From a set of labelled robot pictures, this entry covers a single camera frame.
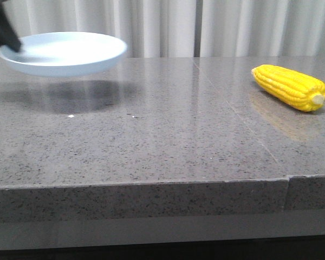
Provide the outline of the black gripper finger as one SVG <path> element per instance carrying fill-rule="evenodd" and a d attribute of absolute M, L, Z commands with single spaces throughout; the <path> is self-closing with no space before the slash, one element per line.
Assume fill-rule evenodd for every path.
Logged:
<path fill-rule="evenodd" d="M 0 1 L 0 47 L 7 46 L 14 52 L 20 52 L 22 43 L 9 22 L 3 3 Z"/>

